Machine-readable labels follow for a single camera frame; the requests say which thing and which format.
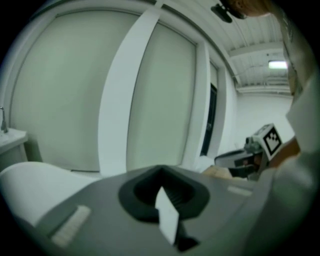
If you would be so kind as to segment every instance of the black device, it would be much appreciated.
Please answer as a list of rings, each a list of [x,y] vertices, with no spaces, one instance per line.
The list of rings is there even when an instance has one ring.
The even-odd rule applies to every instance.
[[[247,18],[244,14],[232,9],[227,0],[220,0],[221,4],[216,4],[211,7],[211,11],[213,11],[222,21],[226,23],[232,23],[232,18],[228,15],[228,12],[236,17],[237,19],[244,20]]]

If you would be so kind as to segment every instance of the white paper card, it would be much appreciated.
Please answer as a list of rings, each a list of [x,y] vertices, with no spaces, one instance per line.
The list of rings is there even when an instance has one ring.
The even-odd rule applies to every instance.
[[[164,188],[159,189],[155,199],[155,208],[159,211],[159,228],[168,242],[173,245],[176,240],[179,213],[171,203]]]

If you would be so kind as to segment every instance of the white tab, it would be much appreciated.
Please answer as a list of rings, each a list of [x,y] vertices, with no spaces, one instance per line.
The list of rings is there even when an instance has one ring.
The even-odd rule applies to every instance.
[[[168,242],[173,245],[177,235],[179,213],[163,187],[156,196],[155,208],[159,211],[159,228]]]
[[[74,214],[54,233],[51,241],[61,248],[66,248],[88,219],[90,213],[90,208],[85,205],[78,205]]]

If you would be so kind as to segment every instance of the ceiling beam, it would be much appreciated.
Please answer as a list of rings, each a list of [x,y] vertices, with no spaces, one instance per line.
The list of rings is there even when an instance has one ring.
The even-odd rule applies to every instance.
[[[254,44],[248,47],[238,48],[229,51],[230,59],[234,60],[250,56],[253,54],[270,54],[270,53],[283,53],[284,43],[283,42],[266,42],[260,44]]]
[[[286,99],[293,99],[293,96],[290,93],[274,93],[274,92],[246,92],[242,93],[240,92],[241,95],[244,96],[251,96],[251,97],[279,97],[279,98],[286,98]]]
[[[268,85],[268,86],[245,86],[245,87],[238,87],[236,90],[239,93],[290,93],[290,87],[284,85]]]

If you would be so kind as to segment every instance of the sink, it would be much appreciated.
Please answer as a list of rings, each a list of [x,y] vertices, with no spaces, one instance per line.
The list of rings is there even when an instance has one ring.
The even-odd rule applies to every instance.
[[[0,131],[0,154],[26,142],[27,132],[9,128],[7,133]]]

